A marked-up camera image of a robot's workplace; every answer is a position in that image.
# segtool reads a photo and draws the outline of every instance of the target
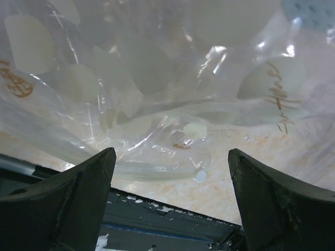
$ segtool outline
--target transparent plastic film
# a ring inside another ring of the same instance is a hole
[[[332,130],[332,1],[0,7],[3,128],[69,163],[114,147],[122,178],[203,180],[207,128],[266,126],[302,143],[295,157]]]

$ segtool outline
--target white paint chip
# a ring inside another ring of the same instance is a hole
[[[35,17],[18,14],[4,20],[15,67],[27,74],[48,72],[53,65],[53,41]]]
[[[128,196],[127,196],[127,199],[128,199],[128,200],[136,200],[136,197],[128,195]]]
[[[198,183],[205,182],[206,179],[207,179],[207,172],[205,170],[200,170],[195,175],[195,180]]]
[[[168,213],[169,211],[174,211],[174,209],[173,208],[168,208],[166,206],[163,206],[162,209],[157,209],[157,211],[162,211],[162,212]]]
[[[184,126],[184,133],[187,138],[199,140],[207,136],[207,126],[190,123]]]
[[[99,236],[95,251],[101,251],[105,246],[107,246],[108,236],[109,234]]]

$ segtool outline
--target plastic bag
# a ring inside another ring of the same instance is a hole
[[[57,138],[49,153],[72,164],[82,147],[113,146],[120,175],[140,180],[206,171],[208,126],[268,124],[317,143],[334,120],[334,20],[296,4],[4,0],[3,127],[40,146]],[[143,163],[154,166],[131,176]]]

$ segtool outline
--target plastic tube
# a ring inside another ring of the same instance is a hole
[[[20,107],[0,99],[3,130],[35,148],[73,165],[78,165],[98,153],[66,129],[47,122]],[[206,178],[206,171],[180,170],[175,166],[116,162],[114,177],[134,181],[164,181],[193,178],[198,182]]]

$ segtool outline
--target marble countertop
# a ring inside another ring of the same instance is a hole
[[[332,130],[321,143],[303,140],[298,134],[285,134],[275,126],[208,129],[211,169],[204,183],[194,180],[139,182],[112,180],[112,187],[184,209],[241,224],[227,162],[228,151],[239,148],[277,170],[313,185],[335,190],[332,165]],[[65,162],[43,153],[4,132],[0,152],[56,170]]]

